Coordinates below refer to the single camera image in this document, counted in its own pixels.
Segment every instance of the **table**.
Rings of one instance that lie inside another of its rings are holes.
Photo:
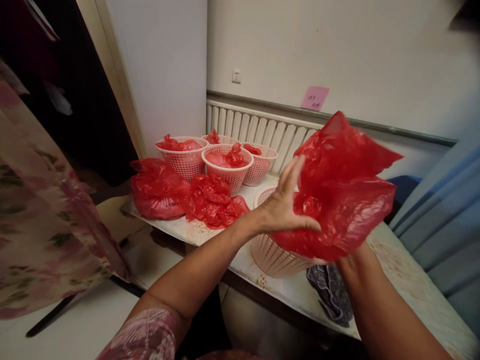
[[[266,188],[276,186],[278,177],[266,175],[259,186],[242,186],[242,195],[253,209],[255,196]],[[139,215],[132,200],[122,210],[142,219],[155,228],[193,246],[200,246],[222,230],[212,230],[203,222],[177,220],[150,220]],[[383,271],[396,290],[440,341],[454,359],[474,359],[480,351],[480,342],[460,318],[454,308],[430,280],[402,245],[400,240],[382,222],[368,236],[368,245],[376,253]],[[312,320],[356,339],[360,335],[355,319],[348,328],[330,321],[319,303],[319,296],[309,284],[306,272],[295,276],[273,278],[263,273],[252,257],[251,244],[244,245],[230,264],[229,269],[255,287]]]

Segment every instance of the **pink sticky note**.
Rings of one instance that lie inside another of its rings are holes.
[[[329,91],[330,89],[328,87],[309,86],[300,107],[320,111]]]

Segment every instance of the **electrical outlet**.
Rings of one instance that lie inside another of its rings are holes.
[[[233,70],[231,73],[231,82],[234,84],[242,83],[242,74],[240,73],[240,70]]]

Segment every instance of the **fingers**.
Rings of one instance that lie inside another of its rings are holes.
[[[320,226],[319,222],[313,217],[297,215],[296,221],[298,222],[299,229],[312,229],[318,232],[322,231],[322,227]]]
[[[286,191],[289,193],[293,193],[295,190],[295,186],[297,186],[297,182],[299,180],[300,172],[305,164],[305,155],[300,155],[293,168],[291,169],[290,173],[288,174],[288,178],[286,180]]]
[[[283,171],[280,174],[280,180],[278,181],[278,189],[282,192],[287,191],[287,184],[288,180],[290,178],[290,173],[292,172],[292,169],[294,168],[295,164],[297,163],[298,157],[294,156],[293,159],[288,163],[288,165],[283,169]]]

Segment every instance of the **white radiator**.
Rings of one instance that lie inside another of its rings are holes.
[[[270,172],[280,174],[294,152],[322,125],[207,99],[206,133],[216,129],[242,142],[253,142],[274,149],[278,158]]]

